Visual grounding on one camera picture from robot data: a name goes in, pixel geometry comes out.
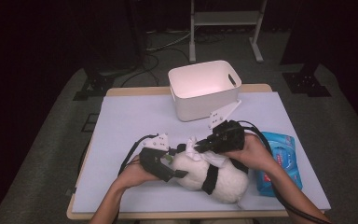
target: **white plush toy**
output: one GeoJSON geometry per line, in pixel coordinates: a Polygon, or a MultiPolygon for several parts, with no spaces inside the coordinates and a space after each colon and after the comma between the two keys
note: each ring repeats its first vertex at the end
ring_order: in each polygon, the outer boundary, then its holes
{"type": "Polygon", "coordinates": [[[197,142],[195,137],[190,138],[186,144],[186,151],[174,156],[173,170],[188,171],[188,174],[184,178],[178,178],[177,182],[186,189],[203,189],[221,203],[236,203],[248,187],[248,175],[237,169],[227,157],[211,151],[198,153],[193,148],[195,142],[197,142]],[[205,190],[204,182],[207,175],[213,176],[211,170],[217,171],[217,180],[212,177],[211,186],[211,178],[209,178],[207,181],[209,190],[205,190]]]}

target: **white mount piece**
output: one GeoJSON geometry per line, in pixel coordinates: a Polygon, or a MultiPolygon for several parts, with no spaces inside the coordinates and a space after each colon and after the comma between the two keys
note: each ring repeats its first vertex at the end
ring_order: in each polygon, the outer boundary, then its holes
{"type": "Polygon", "coordinates": [[[166,133],[159,134],[157,137],[148,139],[143,142],[144,147],[150,147],[161,151],[168,151],[170,146],[168,145],[168,135],[166,133]]]}
{"type": "Polygon", "coordinates": [[[241,104],[241,100],[237,100],[237,102],[231,103],[229,105],[225,105],[215,110],[209,116],[209,125],[210,129],[213,129],[217,125],[223,123],[228,116],[241,104]]]}

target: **gray carpet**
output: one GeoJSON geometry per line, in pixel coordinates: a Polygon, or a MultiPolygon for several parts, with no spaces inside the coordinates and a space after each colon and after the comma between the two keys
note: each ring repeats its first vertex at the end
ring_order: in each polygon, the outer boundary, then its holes
{"type": "MultiPolygon", "coordinates": [[[[197,63],[228,61],[243,83],[268,83],[277,91],[293,122],[310,163],[324,188],[332,209],[326,214],[334,223],[358,223],[358,117],[339,89],[335,76],[322,65],[315,76],[331,97],[292,94],[282,72],[296,72],[301,65],[279,65],[289,33],[260,34],[258,44],[265,59],[256,63],[248,36],[217,35],[221,41],[196,46],[197,63]]],[[[150,46],[170,43],[179,35],[154,34],[150,46]]],[[[188,64],[188,42],[145,58],[145,67],[156,67],[114,87],[168,86],[168,71],[188,64]]],[[[82,131],[89,114],[99,113],[102,97],[73,101],[86,75],[77,71],[62,90],[41,128],[6,198],[0,205],[0,223],[87,223],[66,217],[71,189],[77,179],[82,152],[92,133],[92,123],[82,131]]],[[[260,223],[290,223],[286,217],[257,219],[260,223]]]]}

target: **white tabletop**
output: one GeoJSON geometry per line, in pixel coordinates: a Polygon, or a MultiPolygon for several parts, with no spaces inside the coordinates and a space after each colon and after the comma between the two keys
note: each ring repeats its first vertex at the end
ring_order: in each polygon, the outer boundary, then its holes
{"type": "MultiPolygon", "coordinates": [[[[293,136],[296,139],[296,156],[303,192],[321,210],[330,209],[279,94],[247,92],[240,93],[239,99],[242,100],[241,105],[228,119],[247,120],[260,131],[293,136]]],[[[157,133],[167,133],[170,146],[176,147],[193,135],[203,139],[211,130],[207,119],[180,121],[176,117],[170,95],[105,97],[89,155],[77,184],[72,212],[95,212],[134,142],[145,135],[157,133]]],[[[141,149],[139,146],[134,155],[141,149]]],[[[251,184],[242,198],[241,206],[220,203],[203,191],[184,189],[172,179],[169,183],[150,182],[128,190],[123,196],[120,212],[284,210],[275,198],[258,195],[252,171],[249,177],[251,184]]]]}

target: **forearm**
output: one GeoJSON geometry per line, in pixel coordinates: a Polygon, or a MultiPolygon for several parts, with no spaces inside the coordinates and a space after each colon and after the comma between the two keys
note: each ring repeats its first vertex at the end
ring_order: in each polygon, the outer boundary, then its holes
{"type": "Polygon", "coordinates": [[[126,188],[121,187],[117,182],[113,182],[90,223],[111,224],[118,213],[121,197],[123,196],[125,190],[126,188]]]}
{"type": "MultiPolygon", "coordinates": [[[[281,168],[279,164],[267,172],[275,188],[282,197],[296,209],[307,213],[313,217],[328,221],[327,217],[313,204],[313,202],[297,187],[290,176],[281,168]]],[[[294,223],[313,223],[300,217],[291,211],[289,216],[294,223]]]]}

